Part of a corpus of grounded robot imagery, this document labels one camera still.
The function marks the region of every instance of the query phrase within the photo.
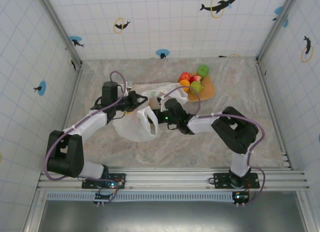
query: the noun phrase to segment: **white tiled wall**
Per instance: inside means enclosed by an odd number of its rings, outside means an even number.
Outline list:
[[[286,0],[235,0],[220,18],[200,11],[212,0],[50,1],[68,35],[82,38],[81,59],[102,60],[159,58],[159,49],[167,58],[257,56]],[[115,33],[118,18],[130,23]]]
[[[21,231],[76,72],[38,0],[0,0],[0,231]],[[34,92],[46,82],[43,96]]]
[[[319,210],[320,0],[297,0],[288,19],[263,62],[292,165],[305,170]],[[305,36],[313,49],[302,57]]]

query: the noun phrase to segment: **dolphin sticker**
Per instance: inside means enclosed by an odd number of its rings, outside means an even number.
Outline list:
[[[281,11],[282,11],[283,8],[284,8],[283,6],[280,6],[280,7],[276,8],[276,9],[274,10],[274,13],[275,13],[277,16],[280,15],[280,13],[281,13]],[[284,27],[284,28],[287,27],[287,26],[288,26],[288,23],[289,23],[289,21],[288,21],[288,19],[286,19],[285,22],[284,22],[284,24],[283,24],[283,27]]]
[[[200,11],[202,10],[206,10],[206,11],[215,11],[215,13],[219,13],[221,10],[225,9],[225,8],[231,8],[231,4],[235,2],[235,0],[227,0],[227,1],[224,1],[224,0],[220,0],[218,2],[219,5],[217,6],[213,6],[213,7],[205,7],[204,4],[201,4],[201,9]]]
[[[155,52],[155,54],[158,55],[160,59],[164,59],[164,58],[167,58],[167,56],[170,54],[170,51],[165,48],[161,48],[161,49],[158,49]]]
[[[127,28],[129,23],[130,23],[130,21],[127,20],[126,23],[123,25],[123,27],[122,27],[122,23],[121,24],[115,24],[114,26],[116,28],[120,29],[120,30],[123,30],[123,29]]]
[[[69,36],[70,40],[73,42],[74,46],[85,47],[84,44],[80,44],[79,41],[82,41],[82,38],[79,36]]]
[[[71,64],[73,65],[74,70],[77,71],[75,63],[72,60],[70,61],[71,61]]]
[[[39,86],[36,87],[36,88],[33,88],[33,89],[34,89],[34,92],[38,91],[38,94],[40,96],[43,96],[45,94],[45,92],[46,92],[46,88],[47,88],[47,84],[46,84],[46,82],[44,80],[42,80],[40,82]]]
[[[304,37],[303,39],[304,41],[306,41],[306,51],[305,51],[305,55],[307,55],[310,51],[310,48],[311,48],[311,40],[310,38],[307,38],[306,36]]]

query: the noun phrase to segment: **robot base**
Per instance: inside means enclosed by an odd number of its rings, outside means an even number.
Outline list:
[[[238,177],[231,171],[229,173],[214,173],[213,184],[216,189],[241,189],[250,184],[251,189],[259,189],[259,179],[257,173],[251,173],[250,170],[243,177]]]
[[[125,173],[109,173],[109,168],[103,165],[103,173],[100,179],[112,180],[118,183],[118,189],[124,189],[126,184]],[[82,181],[82,189],[115,189],[116,186],[107,181],[86,179]]]

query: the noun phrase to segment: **marble floor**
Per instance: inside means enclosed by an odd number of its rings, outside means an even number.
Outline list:
[[[216,92],[214,97],[201,103],[199,114],[217,113],[232,106],[246,117],[256,120],[264,127],[266,136],[254,150],[251,164],[261,167],[283,166],[254,58],[85,61],[68,124],[71,126],[88,113],[101,96],[103,82],[109,80],[112,71],[121,72],[133,84],[175,83],[182,72],[195,72],[202,64],[209,66],[209,76]],[[114,80],[122,83],[117,75]],[[197,103],[188,102],[183,107],[192,113],[197,106]],[[98,130],[84,145],[85,159],[121,167],[228,167],[231,153],[216,133],[183,135],[174,130],[162,133],[158,139],[137,143],[118,136],[112,124]]]

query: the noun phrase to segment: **wall decal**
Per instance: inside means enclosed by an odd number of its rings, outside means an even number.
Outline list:
[[[160,59],[164,59],[166,58],[169,54],[170,54],[170,51],[167,50],[167,49],[158,49],[156,52],[155,52],[156,55],[160,56]]]
[[[73,68],[75,71],[77,71],[76,65],[75,63],[72,61],[70,54],[68,54],[68,58],[66,59],[66,61],[68,62],[68,65],[73,65]]]
[[[219,55],[218,58],[226,58],[227,56],[223,56],[223,55]],[[237,53],[232,53],[230,54],[228,57],[241,57],[239,54]]]
[[[282,11],[283,8],[284,8],[283,6],[280,6],[280,7],[276,8],[276,9],[274,10],[274,13],[275,13],[277,16],[280,15],[280,13],[281,13],[281,11]],[[284,24],[283,24],[283,27],[284,27],[284,28],[287,27],[287,26],[288,26],[288,23],[289,23],[289,21],[288,21],[288,19],[286,19],[286,21],[285,21]]]
[[[113,25],[113,31],[116,33],[116,34],[120,34],[125,28],[127,28],[128,24],[131,23],[131,21],[126,21],[126,24],[125,24],[125,19],[120,17],[118,18],[115,22],[114,22],[114,25]]]
[[[74,71],[77,71],[75,63],[71,60],[71,64],[73,65]]]
[[[225,8],[227,8],[227,7],[228,7],[229,9],[232,8],[231,4],[232,4],[233,2],[235,2],[235,0],[227,0],[227,1],[220,0],[220,1],[218,2],[219,5],[217,5],[217,6],[213,6],[213,2],[214,2],[214,0],[211,0],[210,7],[205,7],[204,4],[201,4],[201,9],[200,9],[200,11],[202,11],[202,10],[210,11],[212,18],[217,19],[217,18],[220,18],[220,17],[224,14]],[[213,11],[215,11],[215,14],[217,14],[217,13],[219,13],[221,10],[222,10],[221,15],[219,15],[219,16],[215,16],[215,15],[214,15]]]
[[[306,41],[306,46],[305,48],[302,50],[301,53],[301,61],[303,63],[307,63],[311,60],[312,56],[314,56],[314,47],[311,45],[311,40],[308,37],[304,37],[303,39],[304,41]]]
[[[47,84],[46,84],[46,82],[44,80],[42,80],[40,82],[39,86],[36,87],[36,88],[33,88],[33,89],[34,89],[34,92],[38,91],[38,94],[40,96],[43,96],[45,94],[45,92],[46,92],[46,88],[47,88]]]
[[[84,44],[79,44],[80,41],[82,41],[82,38],[79,36],[69,36],[70,40],[72,40],[74,46],[81,46],[81,47],[85,47]]]

